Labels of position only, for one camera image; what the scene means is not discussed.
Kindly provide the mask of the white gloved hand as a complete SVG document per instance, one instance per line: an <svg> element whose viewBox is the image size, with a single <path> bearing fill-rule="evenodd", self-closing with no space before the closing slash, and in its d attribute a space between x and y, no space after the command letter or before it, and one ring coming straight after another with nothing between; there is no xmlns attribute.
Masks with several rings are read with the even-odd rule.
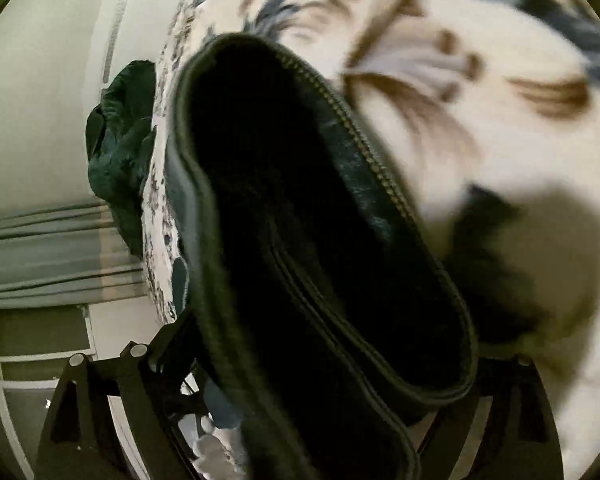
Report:
<svg viewBox="0 0 600 480"><path fill-rule="evenodd" d="M193 465L203 479L247 479L242 445L242 414L206 375L189 374L181 386L189 403L178 429L193 452Z"/></svg>

